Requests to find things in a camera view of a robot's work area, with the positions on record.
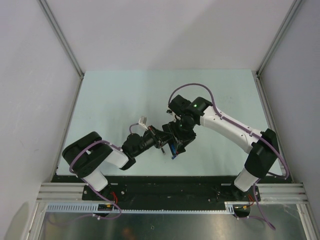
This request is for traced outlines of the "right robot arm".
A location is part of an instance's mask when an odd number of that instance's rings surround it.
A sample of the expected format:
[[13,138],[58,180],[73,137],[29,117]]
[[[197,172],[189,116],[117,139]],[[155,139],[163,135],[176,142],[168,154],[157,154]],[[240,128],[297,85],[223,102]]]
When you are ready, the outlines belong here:
[[263,179],[277,160],[279,146],[276,133],[267,129],[259,131],[222,114],[213,104],[203,97],[189,101],[177,95],[168,104],[168,113],[174,120],[163,125],[163,130],[172,133],[168,142],[172,156],[186,151],[186,146],[196,138],[196,125],[211,129],[238,145],[248,154],[243,170],[231,184],[227,194],[242,201],[249,189],[259,179]]

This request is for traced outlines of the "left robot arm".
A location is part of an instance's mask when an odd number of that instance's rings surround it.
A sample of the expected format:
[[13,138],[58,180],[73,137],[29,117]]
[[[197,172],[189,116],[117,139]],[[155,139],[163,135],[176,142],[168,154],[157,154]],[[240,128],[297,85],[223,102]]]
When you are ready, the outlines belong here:
[[82,179],[93,189],[100,200],[110,196],[108,180],[100,170],[104,162],[121,170],[127,170],[136,163],[136,157],[152,147],[162,148],[174,138],[170,132],[147,127],[143,135],[131,133],[121,147],[103,140],[95,131],[70,144],[62,151],[62,157],[69,164],[69,171]]

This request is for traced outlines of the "black remote control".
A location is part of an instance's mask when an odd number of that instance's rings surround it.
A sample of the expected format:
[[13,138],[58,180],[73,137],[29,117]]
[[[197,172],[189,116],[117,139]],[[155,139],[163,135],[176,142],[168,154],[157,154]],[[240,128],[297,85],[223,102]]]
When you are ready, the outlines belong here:
[[176,158],[179,154],[182,154],[186,151],[186,143],[182,138],[179,138],[178,127],[175,122],[171,121],[167,124],[162,125],[162,130],[168,135],[167,144],[171,151],[172,159]]

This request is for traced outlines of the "blue battery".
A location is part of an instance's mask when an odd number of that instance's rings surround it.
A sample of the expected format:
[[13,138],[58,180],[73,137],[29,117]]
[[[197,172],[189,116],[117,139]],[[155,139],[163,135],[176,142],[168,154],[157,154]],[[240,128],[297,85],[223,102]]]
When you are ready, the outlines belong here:
[[171,151],[172,155],[175,156],[176,155],[176,148],[175,148],[174,144],[171,143],[169,145],[169,148],[170,148],[170,151]]

